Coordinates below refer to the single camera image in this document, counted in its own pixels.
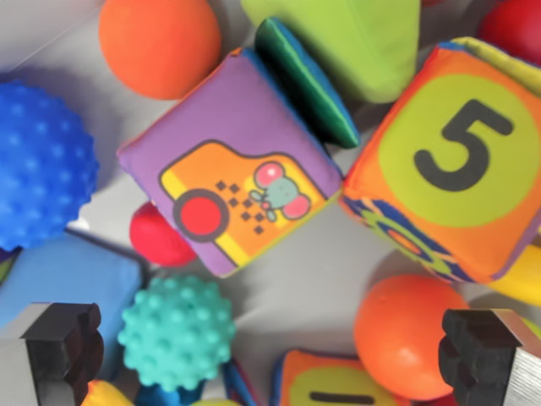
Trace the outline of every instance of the green fabric block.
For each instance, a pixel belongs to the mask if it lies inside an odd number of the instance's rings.
[[[277,17],[348,98],[393,102],[415,73],[420,0],[243,0],[255,25]]]
[[[261,23],[255,36],[255,50],[321,141],[343,148],[359,146],[358,131],[340,95],[278,19]]]
[[[17,255],[10,256],[4,262],[0,262],[0,285],[8,278],[11,266],[14,264]]]

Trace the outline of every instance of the number 5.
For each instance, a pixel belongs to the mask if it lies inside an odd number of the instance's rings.
[[[460,192],[474,186],[486,174],[489,168],[489,148],[477,135],[469,131],[477,121],[499,135],[513,132],[513,123],[510,120],[480,101],[468,101],[441,132],[446,140],[458,142],[467,148],[466,163],[456,171],[448,172],[438,166],[430,151],[421,150],[415,154],[417,170],[433,186],[450,192]]]

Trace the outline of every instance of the teal textured ball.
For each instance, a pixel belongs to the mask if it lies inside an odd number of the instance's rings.
[[[236,332],[231,302],[214,282],[155,278],[135,295],[123,319],[118,341],[125,347],[124,364],[139,372],[145,386],[193,390],[215,378],[220,364],[231,358]]]

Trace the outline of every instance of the mouse illustration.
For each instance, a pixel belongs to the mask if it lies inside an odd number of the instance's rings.
[[[266,162],[257,168],[254,181],[258,190],[252,190],[249,196],[260,203],[270,222],[277,219],[276,211],[288,220],[298,220],[310,210],[310,199],[300,193],[297,184],[288,176],[278,162]]]

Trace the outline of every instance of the blue textured ball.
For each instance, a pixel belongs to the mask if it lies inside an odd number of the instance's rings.
[[[63,232],[96,190],[93,139],[43,89],[0,84],[0,248],[29,248]]]
[[[214,282],[180,275],[155,278],[135,295],[123,319],[118,341],[125,347],[124,364],[139,372],[145,386],[191,391],[200,381],[216,378],[219,365],[231,358],[236,332],[231,302]]]

